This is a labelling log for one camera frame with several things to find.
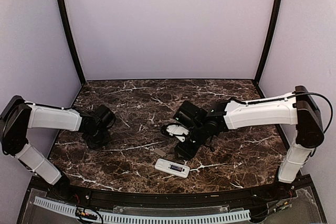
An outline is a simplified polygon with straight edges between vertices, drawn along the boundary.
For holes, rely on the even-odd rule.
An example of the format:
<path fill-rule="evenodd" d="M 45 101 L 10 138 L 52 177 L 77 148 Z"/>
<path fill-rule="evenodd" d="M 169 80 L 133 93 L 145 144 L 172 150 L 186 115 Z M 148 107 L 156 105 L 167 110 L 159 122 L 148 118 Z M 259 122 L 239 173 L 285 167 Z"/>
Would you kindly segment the blue AA battery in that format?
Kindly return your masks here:
<path fill-rule="evenodd" d="M 177 172 L 183 172 L 184 171 L 183 167 L 173 165 L 173 164 L 170 165 L 169 169 L 172 169 L 172 170 L 177 171 Z"/>

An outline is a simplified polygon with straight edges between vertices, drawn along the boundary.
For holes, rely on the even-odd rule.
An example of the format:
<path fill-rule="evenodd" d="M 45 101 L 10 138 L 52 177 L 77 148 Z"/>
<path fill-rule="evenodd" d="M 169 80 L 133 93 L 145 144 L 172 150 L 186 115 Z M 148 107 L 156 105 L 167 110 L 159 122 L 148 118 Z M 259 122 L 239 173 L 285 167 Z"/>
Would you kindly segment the white remote control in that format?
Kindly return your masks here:
<path fill-rule="evenodd" d="M 180 178 L 187 178 L 190 172 L 190 168 L 188 166 L 167 161 L 162 158 L 159 158 L 156 161 L 155 169 Z"/>

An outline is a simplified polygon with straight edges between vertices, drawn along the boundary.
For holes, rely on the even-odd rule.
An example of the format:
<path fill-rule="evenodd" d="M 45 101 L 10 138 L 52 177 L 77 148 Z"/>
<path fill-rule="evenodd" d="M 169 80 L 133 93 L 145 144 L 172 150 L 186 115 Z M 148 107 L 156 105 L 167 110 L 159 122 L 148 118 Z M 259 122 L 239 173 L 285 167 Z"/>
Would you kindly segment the grey battery cover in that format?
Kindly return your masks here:
<path fill-rule="evenodd" d="M 164 156 L 166 155 L 166 152 L 162 151 L 162 150 L 159 149 L 159 148 L 155 148 L 155 149 L 154 149 L 154 152 L 155 152 L 156 154 L 158 154 L 160 157 L 164 157 Z"/>

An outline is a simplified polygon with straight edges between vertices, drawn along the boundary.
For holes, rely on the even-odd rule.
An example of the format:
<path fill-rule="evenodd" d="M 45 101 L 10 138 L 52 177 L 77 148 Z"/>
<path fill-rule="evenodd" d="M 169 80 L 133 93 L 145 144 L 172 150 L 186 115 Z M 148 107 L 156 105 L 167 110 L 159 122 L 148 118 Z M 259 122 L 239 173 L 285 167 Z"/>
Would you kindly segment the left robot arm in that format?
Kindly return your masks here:
<path fill-rule="evenodd" d="M 48 160 L 38 147 L 52 146 L 58 130 L 78 132 L 87 146 L 94 150 L 111 141 L 109 129 L 115 114 L 105 105 L 85 112 L 74 107 L 64 108 L 26 101 L 13 96 L 1 113 L 1 148 L 4 155 L 16 158 L 31 172 L 54 186 L 54 193 L 63 201 L 74 197 L 74 189 L 65 181 L 66 175 Z"/>

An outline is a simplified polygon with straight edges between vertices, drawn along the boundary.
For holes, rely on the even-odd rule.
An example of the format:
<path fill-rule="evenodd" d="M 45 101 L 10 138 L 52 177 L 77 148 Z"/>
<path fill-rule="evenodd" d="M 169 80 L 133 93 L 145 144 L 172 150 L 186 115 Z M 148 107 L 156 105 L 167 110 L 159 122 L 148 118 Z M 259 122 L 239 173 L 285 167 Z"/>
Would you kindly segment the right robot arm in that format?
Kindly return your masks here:
<path fill-rule="evenodd" d="M 214 103 L 208 110 L 184 101 L 174 119 L 188 133 L 185 140 L 175 147 L 178 156 L 191 160 L 207 140 L 222 132 L 248 126 L 294 125 L 296 137 L 278 170 L 278 180 L 268 188 L 273 200 L 280 199 L 288 191 L 308 156 L 324 141 L 327 127 L 322 124 L 321 112 L 315 103 L 313 92 L 304 86 L 296 86 L 294 92 L 272 98 L 241 101 L 230 98 Z"/>

